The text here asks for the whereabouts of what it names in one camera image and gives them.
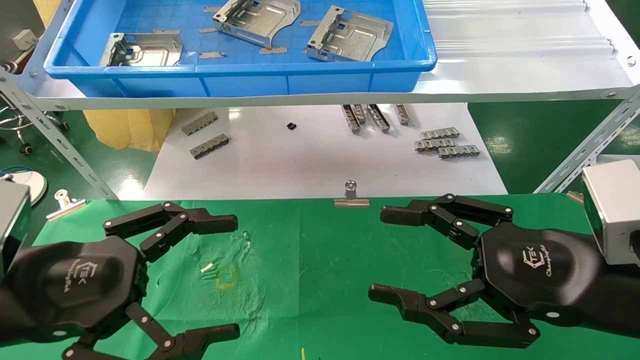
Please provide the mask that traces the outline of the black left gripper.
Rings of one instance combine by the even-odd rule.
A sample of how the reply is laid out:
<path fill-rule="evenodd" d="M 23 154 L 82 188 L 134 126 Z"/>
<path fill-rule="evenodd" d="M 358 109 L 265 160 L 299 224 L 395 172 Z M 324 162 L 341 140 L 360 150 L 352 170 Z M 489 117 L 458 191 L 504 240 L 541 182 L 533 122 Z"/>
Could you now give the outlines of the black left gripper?
<path fill-rule="evenodd" d="M 201 360 L 211 344 L 240 337 L 237 323 L 206 326 L 171 336 L 140 305 L 149 281 L 147 264 L 187 235 L 232 233 L 236 215 L 163 202 L 108 219 L 109 237 L 62 241 L 18 251 L 4 277 L 4 344 L 54 343 L 80 337 L 64 360 L 121 360 L 94 350 L 130 320 L 155 344 L 148 360 Z M 153 231 L 139 250 L 125 239 Z"/>

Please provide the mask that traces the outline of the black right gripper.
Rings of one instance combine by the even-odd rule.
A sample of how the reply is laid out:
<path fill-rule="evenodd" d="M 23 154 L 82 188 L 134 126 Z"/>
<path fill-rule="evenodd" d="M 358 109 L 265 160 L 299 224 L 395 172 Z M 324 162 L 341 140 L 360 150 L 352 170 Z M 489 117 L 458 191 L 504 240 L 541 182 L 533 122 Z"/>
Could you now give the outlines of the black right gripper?
<path fill-rule="evenodd" d="M 368 298 L 395 306 L 403 321 L 425 325 L 444 342 L 461 346 L 525 349 L 540 337 L 530 319 L 560 327 L 601 326 L 595 301 L 606 263 L 595 240 L 557 228 L 522 228 L 513 218 L 511 207 L 455 194 L 382 207 L 382 223 L 429 226 L 463 249 L 478 248 L 481 279 L 431 297 L 371 284 Z M 481 236 L 471 223 L 493 228 Z M 481 298 L 509 322 L 461 321 L 451 314 Z"/>

